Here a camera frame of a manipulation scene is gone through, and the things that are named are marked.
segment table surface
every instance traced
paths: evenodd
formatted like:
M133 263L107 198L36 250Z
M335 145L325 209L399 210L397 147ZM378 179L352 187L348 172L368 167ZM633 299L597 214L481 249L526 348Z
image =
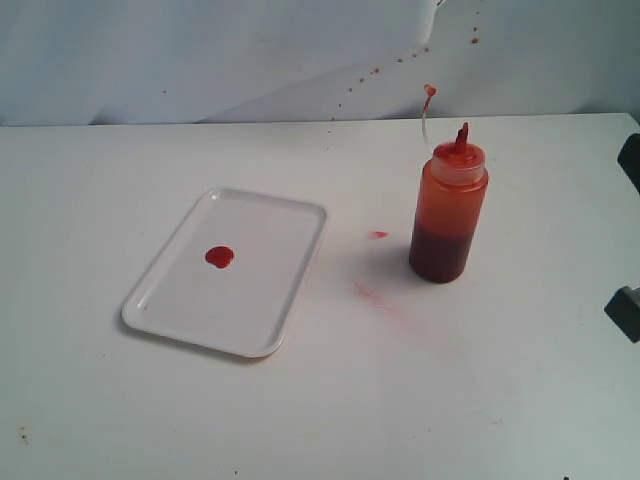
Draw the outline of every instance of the table surface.
M638 126L470 122L491 180L448 285L406 261L415 120L0 129L2 478L637 478L640 346L603 307L640 283L640 198L616 163ZM262 361L120 317L221 185L330 214Z

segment red squeeze bottle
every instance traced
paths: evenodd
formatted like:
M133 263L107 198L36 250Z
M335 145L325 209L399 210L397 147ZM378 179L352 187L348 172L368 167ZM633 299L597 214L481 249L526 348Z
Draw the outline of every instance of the red squeeze bottle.
M422 169L409 264L431 282L462 274L489 184L484 152L467 143L468 135L465 123L455 142L438 145Z

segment ketchup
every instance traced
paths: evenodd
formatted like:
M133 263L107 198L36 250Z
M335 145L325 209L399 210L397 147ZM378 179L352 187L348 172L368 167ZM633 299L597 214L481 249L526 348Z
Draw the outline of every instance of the ketchup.
M465 123L422 169L409 264L431 282L451 282L464 271L489 183L484 152L468 136Z

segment white backdrop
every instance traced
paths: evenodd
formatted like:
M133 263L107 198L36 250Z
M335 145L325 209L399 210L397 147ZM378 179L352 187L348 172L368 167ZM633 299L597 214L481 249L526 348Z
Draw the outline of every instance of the white backdrop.
M435 2L5 0L0 121L640 118L637 0Z

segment black object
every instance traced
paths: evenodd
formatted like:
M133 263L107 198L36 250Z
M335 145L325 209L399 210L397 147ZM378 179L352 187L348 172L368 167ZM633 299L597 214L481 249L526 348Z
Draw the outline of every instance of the black object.
M618 155L618 163L640 193L640 133L627 138Z
M604 311L613 323L631 340L640 340L640 288L622 287L609 301Z

